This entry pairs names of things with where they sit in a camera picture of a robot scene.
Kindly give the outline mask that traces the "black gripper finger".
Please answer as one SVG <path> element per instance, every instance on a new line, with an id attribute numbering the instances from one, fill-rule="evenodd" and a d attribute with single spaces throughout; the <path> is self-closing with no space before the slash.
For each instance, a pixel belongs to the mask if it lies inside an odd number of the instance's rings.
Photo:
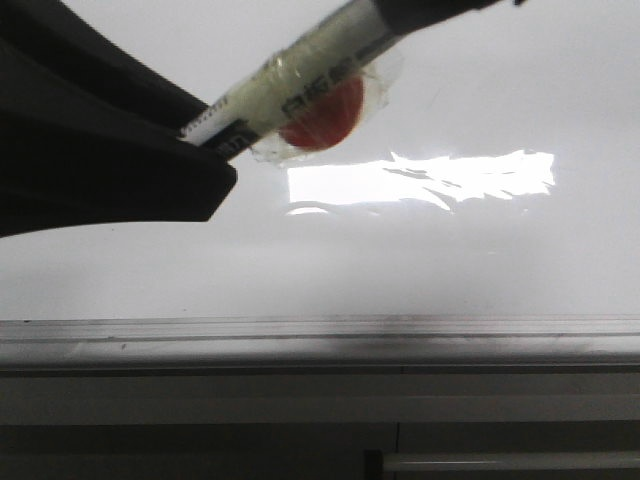
<path id="1" fill-rule="evenodd" d="M 415 31 L 450 20 L 472 11 L 480 11 L 498 0 L 377 0 L 374 5 L 395 35 Z"/>
<path id="2" fill-rule="evenodd" d="M 1 5 L 1 233 L 204 222 L 236 184 L 178 130 L 203 103 L 60 1 Z"/>

